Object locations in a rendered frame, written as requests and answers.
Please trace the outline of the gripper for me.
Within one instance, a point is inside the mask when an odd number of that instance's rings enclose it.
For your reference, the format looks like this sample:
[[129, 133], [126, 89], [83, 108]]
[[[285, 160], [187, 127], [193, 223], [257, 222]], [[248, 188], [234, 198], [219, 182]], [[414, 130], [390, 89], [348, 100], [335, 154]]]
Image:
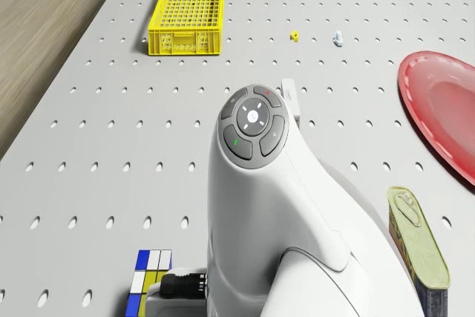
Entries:
[[170, 269], [149, 287], [146, 317], [207, 317], [207, 269]]

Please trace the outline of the yellow basket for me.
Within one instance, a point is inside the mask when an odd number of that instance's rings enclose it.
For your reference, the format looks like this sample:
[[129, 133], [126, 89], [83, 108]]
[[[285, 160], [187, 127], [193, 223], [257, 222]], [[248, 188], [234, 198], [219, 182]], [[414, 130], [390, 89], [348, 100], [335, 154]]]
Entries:
[[219, 54], [224, 0], [158, 0], [148, 26], [150, 55]]

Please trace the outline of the puzzle cube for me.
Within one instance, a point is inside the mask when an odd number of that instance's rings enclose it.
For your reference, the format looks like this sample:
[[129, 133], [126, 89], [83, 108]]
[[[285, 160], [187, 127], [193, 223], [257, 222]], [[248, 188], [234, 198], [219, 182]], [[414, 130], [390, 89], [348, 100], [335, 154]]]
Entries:
[[171, 269], [170, 249], [141, 249], [128, 294], [125, 317], [145, 317], [145, 299], [149, 287], [161, 281]]

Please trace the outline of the flat-sided can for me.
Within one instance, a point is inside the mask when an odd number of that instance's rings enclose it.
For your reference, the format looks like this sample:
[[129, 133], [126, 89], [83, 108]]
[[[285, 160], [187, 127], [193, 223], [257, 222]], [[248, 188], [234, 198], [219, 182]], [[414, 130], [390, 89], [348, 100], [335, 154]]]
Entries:
[[389, 231], [403, 257], [425, 317], [448, 317], [451, 277], [444, 258], [411, 190], [387, 190]]

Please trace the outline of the red plate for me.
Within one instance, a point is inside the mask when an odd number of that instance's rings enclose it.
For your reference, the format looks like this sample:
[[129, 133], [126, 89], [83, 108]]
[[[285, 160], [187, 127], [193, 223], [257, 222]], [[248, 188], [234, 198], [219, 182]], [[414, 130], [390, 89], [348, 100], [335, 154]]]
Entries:
[[402, 60], [398, 84], [426, 140], [475, 186], [475, 67], [443, 53], [419, 51]]

